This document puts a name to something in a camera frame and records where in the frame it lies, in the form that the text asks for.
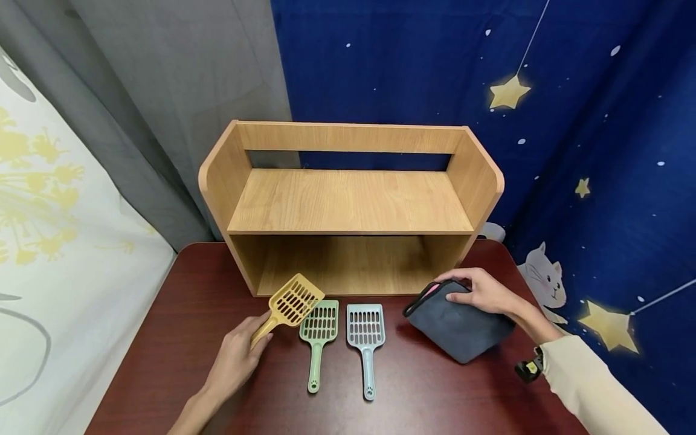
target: gray curtain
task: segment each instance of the gray curtain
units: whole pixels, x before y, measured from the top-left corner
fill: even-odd
[[[197,173],[230,120],[290,119],[269,0],[0,0],[0,45],[176,250],[219,237]]]

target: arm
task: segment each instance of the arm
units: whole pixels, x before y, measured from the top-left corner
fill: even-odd
[[[592,435],[659,435],[660,423],[612,376],[604,362],[576,335],[564,335],[541,311],[483,269],[454,269],[436,278],[469,280],[471,293],[448,300],[505,314],[544,352],[544,376],[563,405]]]
[[[251,335],[269,315],[270,312],[267,312],[261,317],[247,317],[225,335],[205,384],[186,402],[168,435],[199,434],[220,406],[246,383],[258,365],[268,341],[273,337],[273,334],[269,334],[253,349],[249,349]]]

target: sleeve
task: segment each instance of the sleeve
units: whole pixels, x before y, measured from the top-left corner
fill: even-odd
[[[591,435],[661,435],[667,431],[577,335],[545,343],[544,376]]]

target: hand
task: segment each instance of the hand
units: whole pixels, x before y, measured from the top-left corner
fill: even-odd
[[[523,299],[500,284],[481,268],[453,269],[435,278],[441,283],[448,279],[471,281],[471,293],[450,293],[447,300],[472,305],[487,313],[511,315]]]
[[[267,311],[260,317],[247,317],[237,328],[225,335],[203,386],[203,392],[222,403],[248,381],[273,334],[266,335],[253,349],[249,349],[251,336],[270,315],[271,312]]]

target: blue curtain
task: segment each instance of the blue curtain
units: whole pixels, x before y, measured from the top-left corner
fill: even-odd
[[[670,433],[690,433],[696,2],[271,4],[293,119],[471,126],[505,174],[489,220],[545,313]],[[301,163],[441,170],[447,157]]]
[[[537,299],[671,434],[696,427],[695,17],[693,1],[654,4],[507,240]]]

